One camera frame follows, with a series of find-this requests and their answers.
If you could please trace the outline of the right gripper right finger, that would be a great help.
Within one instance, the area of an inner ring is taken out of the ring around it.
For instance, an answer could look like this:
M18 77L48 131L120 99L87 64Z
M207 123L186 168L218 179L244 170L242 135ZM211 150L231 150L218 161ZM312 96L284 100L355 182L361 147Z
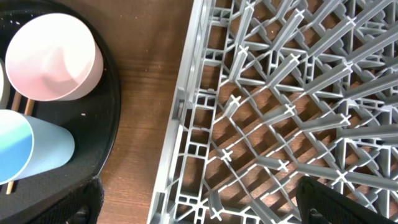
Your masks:
M394 224L310 177L301 177L296 200L303 224Z

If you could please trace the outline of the pink white bowl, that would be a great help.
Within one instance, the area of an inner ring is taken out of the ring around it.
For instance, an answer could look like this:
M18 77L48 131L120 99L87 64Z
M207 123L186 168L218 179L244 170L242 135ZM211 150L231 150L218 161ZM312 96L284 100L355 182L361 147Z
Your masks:
M75 16L50 13L24 24L5 55L7 77L35 101L77 100L101 80L103 55L88 26Z

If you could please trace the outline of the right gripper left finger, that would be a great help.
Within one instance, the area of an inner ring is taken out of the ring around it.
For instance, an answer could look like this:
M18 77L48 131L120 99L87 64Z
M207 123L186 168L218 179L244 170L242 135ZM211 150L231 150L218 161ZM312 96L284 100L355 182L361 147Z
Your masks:
M30 223L95 224L104 202L104 189L99 177L70 192L54 206L41 213Z

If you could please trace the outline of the grey plate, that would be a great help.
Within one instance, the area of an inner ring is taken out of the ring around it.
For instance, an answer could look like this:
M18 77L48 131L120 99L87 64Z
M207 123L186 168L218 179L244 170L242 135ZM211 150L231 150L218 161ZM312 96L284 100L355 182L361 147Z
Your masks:
M9 96L10 96L10 90L11 90L11 85L9 83L9 79L6 74L6 68L5 68L5 63L4 60L1 59L1 109L6 109L8 102L9 102Z

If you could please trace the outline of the light blue cup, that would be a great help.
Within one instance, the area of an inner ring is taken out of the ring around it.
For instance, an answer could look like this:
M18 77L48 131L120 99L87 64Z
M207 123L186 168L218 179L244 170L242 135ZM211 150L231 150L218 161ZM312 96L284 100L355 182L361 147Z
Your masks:
M65 165L75 150L65 128L12 110L1 110L1 184Z

